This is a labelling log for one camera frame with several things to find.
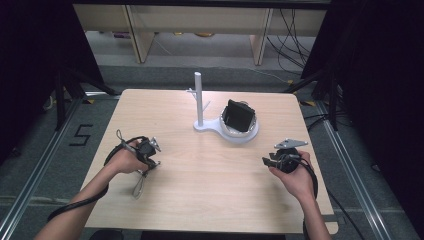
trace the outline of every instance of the forearm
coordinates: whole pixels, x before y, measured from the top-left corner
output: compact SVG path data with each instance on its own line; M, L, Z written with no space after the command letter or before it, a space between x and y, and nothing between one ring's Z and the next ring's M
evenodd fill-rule
M305 214L305 224L309 238L311 240L331 239L317 201L310 198L299 200L299 202Z
M75 203L101 192L117 174L111 166L102 170L70 201ZM35 239L78 239L96 202L64 212L46 224Z

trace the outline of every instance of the aluminum rail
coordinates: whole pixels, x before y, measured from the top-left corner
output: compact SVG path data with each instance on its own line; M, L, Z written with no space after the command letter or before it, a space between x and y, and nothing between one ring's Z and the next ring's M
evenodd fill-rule
M317 102L319 114L327 114L327 109L322 101ZM337 155L339 156L340 162L346 171L347 177L358 197L359 203L364 210L365 216L367 217L370 226L377 239L393 239L391 236L386 223L384 222L381 214L379 213L376 205L374 204L367 188L364 185L356 167L340 138L337 131L333 130L330 121L324 120L324 126L330 136L331 142L336 149Z

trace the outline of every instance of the white stand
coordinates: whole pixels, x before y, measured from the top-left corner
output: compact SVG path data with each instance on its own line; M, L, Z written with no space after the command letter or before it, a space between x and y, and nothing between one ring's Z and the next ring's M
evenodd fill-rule
M221 135L224 139L229 142L242 144L252 140L259 131L258 121L255 119L252 128L245 133L237 132L237 130L225 126L221 121L221 116L214 120L203 119L203 106L202 106L202 75L199 72L194 73L195 78L195 90L187 90L191 92L197 101L197 121L194 122L194 129L198 132L213 131Z

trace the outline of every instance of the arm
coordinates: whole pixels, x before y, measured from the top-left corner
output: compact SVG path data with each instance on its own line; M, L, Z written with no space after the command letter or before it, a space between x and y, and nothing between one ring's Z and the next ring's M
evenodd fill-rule
M301 158L311 167L309 153L298 151ZM303 166L298 166L292 173L286 174L277 168L270 167L269 171L278 177L300 203L303 213L305 214L306 229L310 239L331 239L327 226L325 226L318 203L315 200L312 180Z
M78 202L101 192L118 173L146 170L147 166L126 149L118 151L106 166L77 194L70 203ZM64 212L48 222L35 239L78 239L97 202Z

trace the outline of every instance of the finger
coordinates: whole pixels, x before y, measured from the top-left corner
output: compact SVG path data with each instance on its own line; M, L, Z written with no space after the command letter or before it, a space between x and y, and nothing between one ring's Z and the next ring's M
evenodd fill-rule
M283 180L285 178L286 174L280 171L279 169L275 167L268 167L268 169L274 176L278 177L279 179Z
M308 152L305 152L305 151L302 151L302 150L297 150L297 152L304 159L310 159L311 158L311 154L309 154Z

